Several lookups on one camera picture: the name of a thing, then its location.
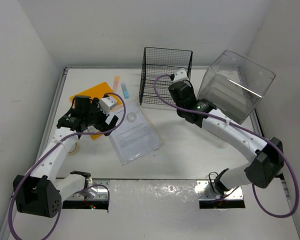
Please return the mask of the clear plastic drawer organizer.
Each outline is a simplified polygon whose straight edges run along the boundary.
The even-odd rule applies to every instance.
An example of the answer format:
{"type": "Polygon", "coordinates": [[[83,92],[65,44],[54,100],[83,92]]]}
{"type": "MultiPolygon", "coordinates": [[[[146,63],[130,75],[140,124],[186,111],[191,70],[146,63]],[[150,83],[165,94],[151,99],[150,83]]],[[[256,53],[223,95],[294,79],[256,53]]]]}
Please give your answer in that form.
{"type": "Polygon", "coordinates": [[[225,50],[206,70],[197,99],[214,104],[242,124],[260,103],[276,74],[251,58],[225,50]]]}

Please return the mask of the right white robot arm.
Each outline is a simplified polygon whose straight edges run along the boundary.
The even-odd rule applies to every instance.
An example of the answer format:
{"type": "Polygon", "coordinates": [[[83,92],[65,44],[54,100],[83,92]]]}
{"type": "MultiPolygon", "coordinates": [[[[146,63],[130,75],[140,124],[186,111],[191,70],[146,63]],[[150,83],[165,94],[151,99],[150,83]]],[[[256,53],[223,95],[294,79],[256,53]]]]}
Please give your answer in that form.
{"type": "Polygon", "coordinates": [[[178,106],[177,114],[181,118],[230,144],[247,160],[242,166],[226,168],[217,174],[211,183],[211,190],[216,195],[224,195],[243,185],[255,185],[262,189],[268,187],[284,166],[284,160],[277,152],[283,149],[283,143],[278,138],[273,137],[267,143],[241,130],[237,123],[228,124],[228,117],[221,121],[224,114],[212,102],[197,99],[188,80],[173,83],[168,91],[178,106]]]}

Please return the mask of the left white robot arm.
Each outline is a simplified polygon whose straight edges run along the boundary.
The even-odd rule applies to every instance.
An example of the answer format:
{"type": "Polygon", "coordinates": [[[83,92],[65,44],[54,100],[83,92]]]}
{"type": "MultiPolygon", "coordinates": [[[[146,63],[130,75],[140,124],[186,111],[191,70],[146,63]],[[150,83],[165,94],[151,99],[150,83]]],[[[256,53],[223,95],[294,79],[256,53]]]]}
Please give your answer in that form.
{"type": "Polygon", "coordinates": [[[89,128],[110,135],[119,118],[113,116],[110,122],[106,120],[117,105],[118,101],[109,94],[102,98],[84,95],[73,98],[70,109],[57,121],[53,137],[39,160],[25,175],[17,175],[13,181],[18,212],[53,218],[65,200],[88,187],[91,181],[88,172],[72,171],[61,180],[57,180],[57,174],[89,128]]]}

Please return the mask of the orange pastel highlighter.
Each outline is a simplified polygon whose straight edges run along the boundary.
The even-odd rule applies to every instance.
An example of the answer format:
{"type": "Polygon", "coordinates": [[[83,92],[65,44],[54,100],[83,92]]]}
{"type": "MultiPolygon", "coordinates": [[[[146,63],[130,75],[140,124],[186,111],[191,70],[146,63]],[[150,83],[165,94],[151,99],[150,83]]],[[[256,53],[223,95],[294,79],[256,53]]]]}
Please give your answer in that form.
{"type": "Polygon", "coordinates": [[[118,89],[119,81],[120,81],[120,77],[119,76],[115,76],[114,82],[113,82],[113,87],[112,87],[112,90],[114,92],[116,92],[117,89],[118,89]]]}

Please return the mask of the blue pastel highlighter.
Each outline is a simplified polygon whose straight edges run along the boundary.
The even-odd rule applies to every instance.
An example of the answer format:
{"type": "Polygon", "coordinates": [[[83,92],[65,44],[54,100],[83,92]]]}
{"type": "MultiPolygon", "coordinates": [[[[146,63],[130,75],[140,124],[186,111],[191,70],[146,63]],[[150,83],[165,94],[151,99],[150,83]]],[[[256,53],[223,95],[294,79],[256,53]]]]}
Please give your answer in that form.
{"type": "Polygon", "coordinates": [[[121,89],[122,89],[122,93],[125,99],[128,99],[130,97],[128,89],[126,87],[126,84],[124,82],[122,82],[121,84],[121,89]]]}

